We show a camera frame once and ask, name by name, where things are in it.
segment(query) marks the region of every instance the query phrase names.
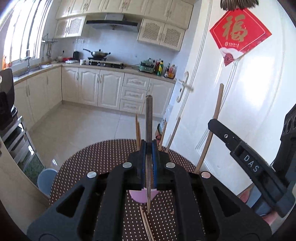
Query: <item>silver screw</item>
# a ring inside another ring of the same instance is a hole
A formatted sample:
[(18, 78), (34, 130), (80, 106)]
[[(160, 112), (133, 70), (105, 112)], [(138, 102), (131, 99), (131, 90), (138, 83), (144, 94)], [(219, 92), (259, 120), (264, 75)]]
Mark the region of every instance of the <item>silver screw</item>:
[(174, 168), (176, 166), (175, 163), (173, 162), (168, 162), (166, 165), (165, 165), (167, 168)]
[(209, 172), (202, 172), (202, 177), (208, 179), (211, 177), (211, 174)]
[(132, 167), (132, 164), (130, 162), (125, 162), (125, 163), (122, 164), (122, 166), (124, 168), (130, 168), (130, 167)]
[(87, 177), (88, 177), (88, 178), (94, 178), (94, 177), (96, 177), (96, 172), (89, 172), (89, 173), (87, 174)]

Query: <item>round table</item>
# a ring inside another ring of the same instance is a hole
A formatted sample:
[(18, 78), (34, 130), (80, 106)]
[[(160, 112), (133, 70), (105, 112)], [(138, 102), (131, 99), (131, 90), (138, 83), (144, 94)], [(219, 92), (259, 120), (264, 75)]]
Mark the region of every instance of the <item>round table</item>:
[[(70, 157), (59, 170), (51, 189), (50, 204), (58, 200), (88, 172), (95, 171), (103, 174), (126, 162), (129, 154), (135, 152), (136, 148), (136, 140), (118, 139), (99, 142), (80, 150)], [(170, 150), (169, 156), (172, 162), (181, 165), (186, 171), (194, 171), (195, 166), (178, 153)], [(139, 206), (140, 203), (131, 199), (127, 191), (122, 234), (124, 241), (148, 240)], [(159, 192), (151, 202), (150, 214), (147, 213), (146, 204), (142, 204), (142, 207), (147, 214), (155, 241), (176, 240), (171, 191)]]

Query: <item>floor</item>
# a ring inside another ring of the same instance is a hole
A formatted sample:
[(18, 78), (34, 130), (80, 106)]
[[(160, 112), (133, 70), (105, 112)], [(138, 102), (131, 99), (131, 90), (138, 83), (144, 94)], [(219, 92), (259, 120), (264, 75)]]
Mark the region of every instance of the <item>floor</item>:
[[(161, 120), (153, 120), (153, 135)], [(139, 116), (141, 138), (145, 138), (145, 116)], [(136, 139), (135, 114), (104, 108), (62, 104), (30, 130), (41, 162), (59, 170), (84, 147), (110, 139)]]

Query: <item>gas stove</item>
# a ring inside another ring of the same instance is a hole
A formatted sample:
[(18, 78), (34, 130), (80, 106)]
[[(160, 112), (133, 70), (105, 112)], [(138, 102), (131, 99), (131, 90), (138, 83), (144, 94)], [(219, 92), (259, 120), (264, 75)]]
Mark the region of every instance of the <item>gas stove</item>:
[(91, 60), (89, 60), (89, 65), (103, 66), (103, 67), (116, 68), (116, 69), (124, 69), (123, 62), (112, 62), (112, 61), (107, 61), (106, 59), (105, 60), (91, 59)]

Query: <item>countertop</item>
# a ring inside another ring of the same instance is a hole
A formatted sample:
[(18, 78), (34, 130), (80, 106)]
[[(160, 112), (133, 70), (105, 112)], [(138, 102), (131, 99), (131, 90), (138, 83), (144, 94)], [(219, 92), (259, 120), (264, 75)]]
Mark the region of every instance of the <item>countertop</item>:
[(66, 63), (56, 63), (56, 64), (52, 64), (52, 67), (48, 67), (45, 69), (41, 69), (41, 70), (37, 70), (33, 73), (29, 73), (27, 75), (24, 75), (18, 79), (15, 79), (14, 85), (21, 83), (22, 81), (29, 79), (31, 77), (34, 77), (36, 75), (45, 73), (49, 70), (52, 69), (56, 69), (59, 67), (72, 67), (72, 68), (86, 68), (86, 69), (103, 69), (103, 70), (108, 70), (108, 71), (115, 71), (115, 72), (122, 72), (122, 73), (127, 73), (127, 74), (134, 74), (134, 75), (139, 75), (139, 76), (144, 76), (144, 77), (148, 77), (148, 78), (152, 78), (152, 79), (157, 79), (157, 80), (162, 80), (165, 82), (169, 82), (169, 83), (176, 83), (176, 79), (168, 79), (168, 78), (164, 78), (163, 76), (157, 76), (155, 74), (149, 74), (149, 73), (145, 73), (145, 72), (141, 72), (139, 70), (135, 70), (132, 69), (130, 66), (125, 67), (124, 69), (116, 69), (116, 68), (108, 68), (108, 67), (102, 67), (102, 66), (93, 66), (93, 65), (80, 65), (80, 64), (66, 64)]

